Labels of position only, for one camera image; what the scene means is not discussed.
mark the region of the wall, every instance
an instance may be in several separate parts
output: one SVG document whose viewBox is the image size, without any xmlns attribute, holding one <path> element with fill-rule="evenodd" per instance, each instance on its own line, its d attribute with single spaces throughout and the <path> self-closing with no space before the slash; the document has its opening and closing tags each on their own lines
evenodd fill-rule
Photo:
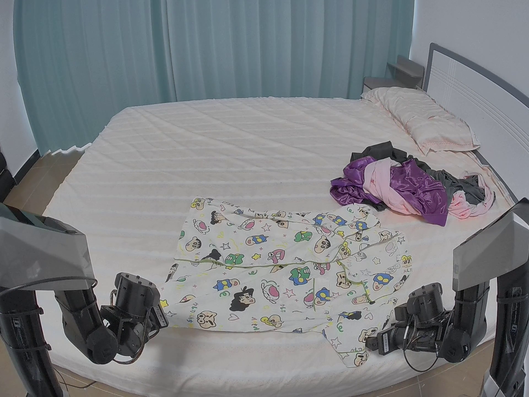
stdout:
<svg viewBox="0 0 529 397">
<path fill-rule="evenodd" d="M 15 176 L 35 152 L 36 143 L 17 81 L 13 3 L 0 0 L 0 149 Z"/>
<path fill-rule="evenodd" d="M 529 95 L 529 0 L 415 0 L 410 58 L 425 68 L 431 42 Z"/>
</svg>

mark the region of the cartoon print shirt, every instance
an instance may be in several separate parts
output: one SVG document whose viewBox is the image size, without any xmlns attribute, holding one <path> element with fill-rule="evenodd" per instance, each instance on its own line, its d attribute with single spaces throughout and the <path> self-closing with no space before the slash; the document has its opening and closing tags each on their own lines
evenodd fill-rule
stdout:
<svg viewBox="0 0 529 397">
<path fill-rule="evenodd" d="M 365 205 L 332 212 L 255 212 L 197 197 L 167 267 L 173 327 L 322 333 L 347 366 L 369 353 L 412 271 L 404 236 Z"/>
</svg>

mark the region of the star print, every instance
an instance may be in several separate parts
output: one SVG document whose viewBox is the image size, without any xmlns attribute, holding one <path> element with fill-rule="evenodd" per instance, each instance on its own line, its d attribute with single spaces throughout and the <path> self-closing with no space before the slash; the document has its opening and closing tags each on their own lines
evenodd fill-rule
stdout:
<svg viewBox="0 0 529 397">
<path fill-rule="evenodd" d="M 333 338 L 331 340 L 331 346 L 334 347 L 334 349 L 336 350 L 338 348 L 338 346 L 341 344 L 340 340 L 338 340 L 338 337 L 336 338 Z"/>
<path fill-rule="evenodd" d="M 283 294 L 286 295 L 288 298 L 295 296 L 294 290 L 288 288 L 285 288 L 285 292 Z"/>
</svg>

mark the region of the pillow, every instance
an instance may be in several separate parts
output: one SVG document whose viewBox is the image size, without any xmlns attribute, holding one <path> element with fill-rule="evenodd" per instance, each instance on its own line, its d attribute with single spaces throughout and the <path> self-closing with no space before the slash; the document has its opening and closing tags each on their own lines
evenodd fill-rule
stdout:
<svg viewBox="0 0 529 397">
<path fill-rule="evenodd" d="M 479 147 L 467 123 L 448 113 L 421 89 L 375 88 L 363 93 L 362 98 L 384 107 L 423 155 L 430 150 L 469 151 Z"/>
</svg>

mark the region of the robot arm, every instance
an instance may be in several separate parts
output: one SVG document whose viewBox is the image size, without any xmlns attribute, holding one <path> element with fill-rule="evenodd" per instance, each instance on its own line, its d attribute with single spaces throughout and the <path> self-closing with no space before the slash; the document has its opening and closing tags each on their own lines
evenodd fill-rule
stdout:
<svg viewBox="0 0 529 397">
<path fill-rule="evenodd" d="M 529 341 L 529 200 L 523 198 L 453 252 L 455 304 L 443 308 L 439 283 L 423 286 L 395 308 L 397 322 L 367 339 L 385 355 L 396 349 L 465 360 L 486 334 L 489 281 L 497 277 L 498 311 L 493 361 L 481 396 L 523 395 Z"/>
<path fill-rule="evenodd" d="M 55 292 L 64 334 L 96 364 L 109 363 L 116 354 L 132 358 L 118 363 L 134 362 L 147 341 L 168 326 L 152 282 L 117 274 L 115 305 L 101 309 L 95 283 L 84 234 L 56 219 L 0 204 L 0 337 L 28 396 L 64 395 L 53 373 L 35 290 Z"/>
</svg>

